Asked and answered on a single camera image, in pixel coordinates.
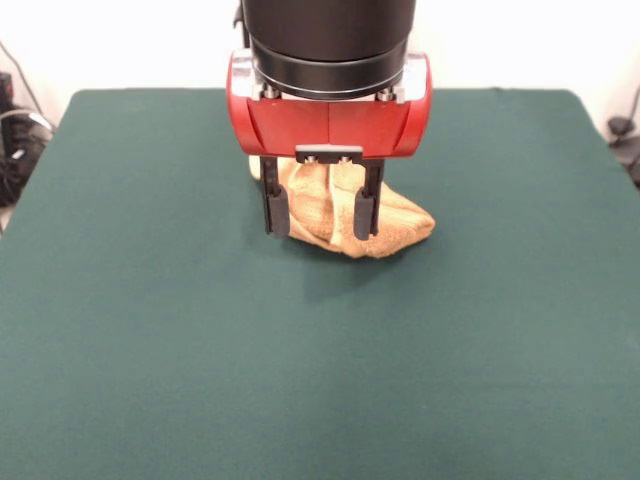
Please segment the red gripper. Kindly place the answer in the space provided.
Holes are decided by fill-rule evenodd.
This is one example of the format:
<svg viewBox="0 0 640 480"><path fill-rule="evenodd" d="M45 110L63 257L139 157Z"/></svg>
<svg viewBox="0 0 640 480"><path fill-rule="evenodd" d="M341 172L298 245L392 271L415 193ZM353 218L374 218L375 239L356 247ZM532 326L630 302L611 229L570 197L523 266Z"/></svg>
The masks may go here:
<svg viewBox="0 0 640 480"><path fill-rule="evenodd" d="M384 159L409 157L418 149L431 109L431 69L422 52L407 55L392 100L371 95L346 101L303 99L292 95L269 99L262 95L252 53L232 53L227 75L230 121L242 151L260 156L265 229L289 235L288 196L279 181L276 157L296 156L299 146L357 147L364 168L362 187L355 195L354 235L366 241L378 234Z"/></svg>

